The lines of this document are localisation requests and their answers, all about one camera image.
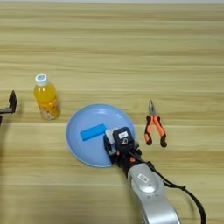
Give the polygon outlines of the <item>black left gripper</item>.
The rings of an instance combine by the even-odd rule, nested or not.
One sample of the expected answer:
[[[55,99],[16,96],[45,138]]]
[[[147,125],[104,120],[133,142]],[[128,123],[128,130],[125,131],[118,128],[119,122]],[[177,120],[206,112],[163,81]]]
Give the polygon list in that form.
[[[2,123],[1,114],[9,114],[9,113],[14,113],[16,111],[17,97],[16,97],[15,91],[12,91],[10,93],[9,103],[10,103],[10,106],[8,108],[0,108],[0,126]]]

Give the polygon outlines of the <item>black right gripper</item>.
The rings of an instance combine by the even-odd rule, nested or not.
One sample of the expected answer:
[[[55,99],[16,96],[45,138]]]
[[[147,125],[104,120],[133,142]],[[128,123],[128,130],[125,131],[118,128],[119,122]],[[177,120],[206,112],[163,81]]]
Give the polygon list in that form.
[[[112,164],[117,164],[125,175],[128,175],[130,168],[141,163],[142,152],[139,149],[139,142],[124,144],[122,146],[112,146],[107,136],[103,137],[104,148]]]

